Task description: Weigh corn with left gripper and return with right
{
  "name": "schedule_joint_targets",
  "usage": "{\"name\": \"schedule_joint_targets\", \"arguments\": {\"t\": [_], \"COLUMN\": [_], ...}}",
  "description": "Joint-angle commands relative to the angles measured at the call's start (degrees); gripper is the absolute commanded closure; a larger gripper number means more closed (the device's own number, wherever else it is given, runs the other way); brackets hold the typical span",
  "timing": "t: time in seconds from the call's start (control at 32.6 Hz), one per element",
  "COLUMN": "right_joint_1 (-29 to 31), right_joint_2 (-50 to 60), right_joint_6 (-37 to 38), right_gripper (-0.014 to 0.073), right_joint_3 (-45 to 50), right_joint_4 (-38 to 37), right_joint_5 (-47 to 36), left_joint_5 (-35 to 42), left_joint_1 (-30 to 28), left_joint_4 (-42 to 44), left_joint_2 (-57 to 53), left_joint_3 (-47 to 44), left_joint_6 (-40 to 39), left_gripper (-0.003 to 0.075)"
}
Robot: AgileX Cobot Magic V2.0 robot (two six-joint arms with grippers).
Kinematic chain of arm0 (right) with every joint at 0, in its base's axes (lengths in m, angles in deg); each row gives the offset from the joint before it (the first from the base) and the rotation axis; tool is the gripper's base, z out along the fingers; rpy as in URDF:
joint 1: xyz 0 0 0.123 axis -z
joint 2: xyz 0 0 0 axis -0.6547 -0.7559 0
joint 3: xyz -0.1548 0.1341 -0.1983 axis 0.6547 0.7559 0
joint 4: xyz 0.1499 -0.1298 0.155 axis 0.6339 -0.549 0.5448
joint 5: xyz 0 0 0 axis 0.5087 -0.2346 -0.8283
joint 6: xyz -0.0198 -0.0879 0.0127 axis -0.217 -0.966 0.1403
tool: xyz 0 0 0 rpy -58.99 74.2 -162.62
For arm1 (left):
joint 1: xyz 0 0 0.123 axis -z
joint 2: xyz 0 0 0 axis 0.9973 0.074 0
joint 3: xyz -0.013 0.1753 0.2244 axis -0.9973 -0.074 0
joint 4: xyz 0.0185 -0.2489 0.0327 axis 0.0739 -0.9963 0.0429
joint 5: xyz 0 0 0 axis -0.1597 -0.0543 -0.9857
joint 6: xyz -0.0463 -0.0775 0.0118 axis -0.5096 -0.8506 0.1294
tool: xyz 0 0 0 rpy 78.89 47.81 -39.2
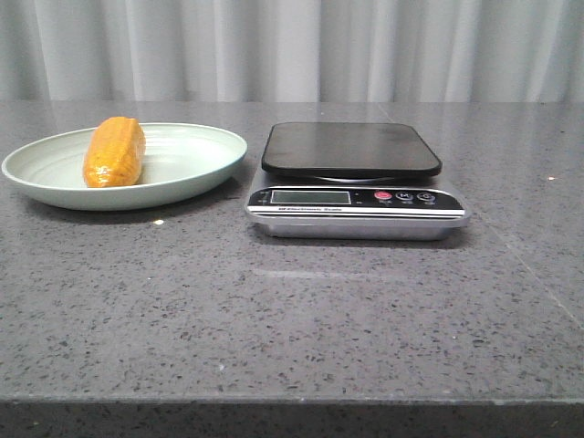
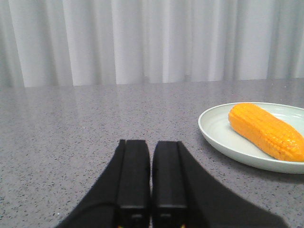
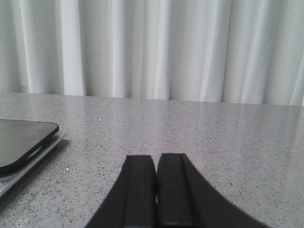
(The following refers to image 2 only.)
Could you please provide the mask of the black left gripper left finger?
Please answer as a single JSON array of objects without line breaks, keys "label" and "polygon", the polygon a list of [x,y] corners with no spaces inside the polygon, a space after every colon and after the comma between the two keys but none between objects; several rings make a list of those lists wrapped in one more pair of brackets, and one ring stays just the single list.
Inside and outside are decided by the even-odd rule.
[{"label": "black left gripper left finger", "polygon": [[106,169],[59,228],[147,228],[150,155],[144,140],[120,140]]}]

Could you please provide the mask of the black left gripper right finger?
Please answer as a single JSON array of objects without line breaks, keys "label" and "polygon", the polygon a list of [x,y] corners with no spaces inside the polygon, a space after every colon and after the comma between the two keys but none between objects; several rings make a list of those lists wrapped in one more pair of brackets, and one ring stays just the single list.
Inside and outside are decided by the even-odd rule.
[{"label": "black left gripper right finger", "polygon": [[286,228],[212,177],[182,142],[159,141],[152,164],[154,228]]}]

